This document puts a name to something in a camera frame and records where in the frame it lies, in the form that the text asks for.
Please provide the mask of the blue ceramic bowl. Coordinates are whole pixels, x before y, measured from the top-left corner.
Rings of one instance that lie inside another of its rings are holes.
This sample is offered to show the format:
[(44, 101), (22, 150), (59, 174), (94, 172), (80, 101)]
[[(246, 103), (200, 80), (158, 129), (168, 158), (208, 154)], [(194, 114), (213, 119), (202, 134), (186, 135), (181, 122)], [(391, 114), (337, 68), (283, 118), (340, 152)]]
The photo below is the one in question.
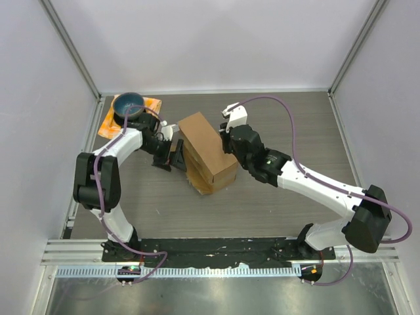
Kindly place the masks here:
[(144, 98), (138, 93), (123, 93), (117, 96), (112, 105), (114, 114), (120, 118), (125, 118), (129, 121), (138, 119), (140, 114), (144, 111)]

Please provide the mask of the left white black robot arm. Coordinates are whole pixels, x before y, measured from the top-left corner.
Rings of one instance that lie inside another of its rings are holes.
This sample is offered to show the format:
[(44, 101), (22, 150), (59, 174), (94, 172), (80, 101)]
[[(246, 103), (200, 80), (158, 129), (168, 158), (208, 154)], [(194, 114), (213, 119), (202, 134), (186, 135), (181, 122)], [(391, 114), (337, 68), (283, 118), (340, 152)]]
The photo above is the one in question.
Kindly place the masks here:
[(154, 167), (185, 171), (183, 141), (173, 140), (178, 131), (178, 125), (142, 112), (134, 123), (124, 120), (120, 131), (103, 147), (77, 156), (73, 198), (99, 220), (107, 233), (102, 243), (104, 261), (131, 262), (142, 255), (137, 231), (120, 204), (120, 166), (142, 150), (153, 157)]

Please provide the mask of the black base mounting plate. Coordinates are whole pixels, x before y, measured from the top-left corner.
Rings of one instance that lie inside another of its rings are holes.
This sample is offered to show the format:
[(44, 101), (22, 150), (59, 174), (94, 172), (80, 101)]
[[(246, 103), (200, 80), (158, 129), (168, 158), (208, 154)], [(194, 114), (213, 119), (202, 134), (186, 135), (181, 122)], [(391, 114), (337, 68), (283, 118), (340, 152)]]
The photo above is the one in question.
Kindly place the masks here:
[(302, 255), (297, 240), (288, 238), (144, 238), (133, 249), (152, 253), (140, 256), (112, 241), (101, 243), (102, 261), (105, 263), (142, 262), (154, 268), (161, 261), (158, 252), (167, 252), (163, 268), (211, 268), (224, 269), (246, 264), (250, 268), (274, 268), (291, 266), (292, 261), (334, 260), (334, 249), (321, 253)]

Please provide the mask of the orange checkered cloth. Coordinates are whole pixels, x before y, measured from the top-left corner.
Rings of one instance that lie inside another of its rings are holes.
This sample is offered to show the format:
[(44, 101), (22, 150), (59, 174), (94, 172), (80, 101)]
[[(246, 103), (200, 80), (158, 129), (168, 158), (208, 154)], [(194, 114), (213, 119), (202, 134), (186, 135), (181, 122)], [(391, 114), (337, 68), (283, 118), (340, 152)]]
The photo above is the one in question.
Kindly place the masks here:
[[(98, 135), (103, 138), (113, 139), (122, 129), (122, 127), (117, 125), (114, 121), (114, 110), (112, 107), (112, 105), (114, 104), (115, 98), (119, 95), (121, 94), (116, 94), (113, 97), (111, 97), (110, 108), (99, 127)], [(155, 117), (158, 117), (158, 115), (160, 114), (162, 101), (156, 98), (150, 98), (150, 97), (145, 97), (145, 96), (142, 96), (142, 97), (144, 98), (144, 101), (145, 101), (144, 112), (146, 112), (147, 114), (152, 114)]]

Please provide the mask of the brown cardboard express box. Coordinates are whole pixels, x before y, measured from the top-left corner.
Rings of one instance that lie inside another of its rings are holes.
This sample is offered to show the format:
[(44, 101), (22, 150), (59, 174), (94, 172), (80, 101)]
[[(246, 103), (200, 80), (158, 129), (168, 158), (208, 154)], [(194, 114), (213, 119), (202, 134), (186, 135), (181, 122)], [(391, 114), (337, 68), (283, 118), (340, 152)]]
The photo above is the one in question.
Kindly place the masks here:
[(238, 162), (225, 154), (222, 140), (201, 112), (179, 121), (184, 141), (186, 176), (201, 194), (209, 195), (226, 188), (236, 179)]

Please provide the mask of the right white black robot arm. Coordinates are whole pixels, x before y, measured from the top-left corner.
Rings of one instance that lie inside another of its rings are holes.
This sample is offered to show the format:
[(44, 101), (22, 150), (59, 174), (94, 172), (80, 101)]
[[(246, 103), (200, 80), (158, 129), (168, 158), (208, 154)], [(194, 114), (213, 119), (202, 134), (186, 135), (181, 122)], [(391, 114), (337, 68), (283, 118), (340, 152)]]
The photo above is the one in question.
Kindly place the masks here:
[(222, 149), (233, 154), (243, 169), (257, 181), (304, 195), (336, 212), (338, 220), (304, 226), (296, 250), (311, 259), (319, 251), (337, 245), (351, 245), (375, 253), (392, 219), (385, 207), (385, 192), (375, 185), (368, 189), (347, 186), (328, 177), (309, 177), (287, 154), (264, 146), (249, 125), (220, 125)]

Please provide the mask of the aluminium frame rail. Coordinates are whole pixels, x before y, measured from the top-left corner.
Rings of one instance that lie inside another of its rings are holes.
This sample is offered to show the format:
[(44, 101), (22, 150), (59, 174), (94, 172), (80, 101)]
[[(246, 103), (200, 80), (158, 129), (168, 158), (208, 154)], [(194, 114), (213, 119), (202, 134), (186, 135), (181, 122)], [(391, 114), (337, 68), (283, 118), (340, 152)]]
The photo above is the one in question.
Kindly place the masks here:
[[(41, 265), (101, 264), (101, 243), (104, 240), (48, 240)], [(355, 263), (398, 263), (397, 250), (392, 244), (381, 244), (376, 253), (364, 253), (350, 247)]]

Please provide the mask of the black round coaster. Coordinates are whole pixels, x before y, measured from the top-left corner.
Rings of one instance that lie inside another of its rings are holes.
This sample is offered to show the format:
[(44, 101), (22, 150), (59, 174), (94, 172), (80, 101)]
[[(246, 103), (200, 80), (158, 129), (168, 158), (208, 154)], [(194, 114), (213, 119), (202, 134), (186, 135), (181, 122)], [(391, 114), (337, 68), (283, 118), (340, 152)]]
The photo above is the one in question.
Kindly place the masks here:
[[(136, 128), (141, 123), (144, 123), (144, 119), (146, 118), (144, 110), (140, 110), (135, 115), (129, 115), (127, 118), (127, 127), (128, 128)], [(124, 115), (118, 115), (117, 113), (114, 113), (114, 121), (117, 125), (120, 127), (124, 126), (125, 116)]]

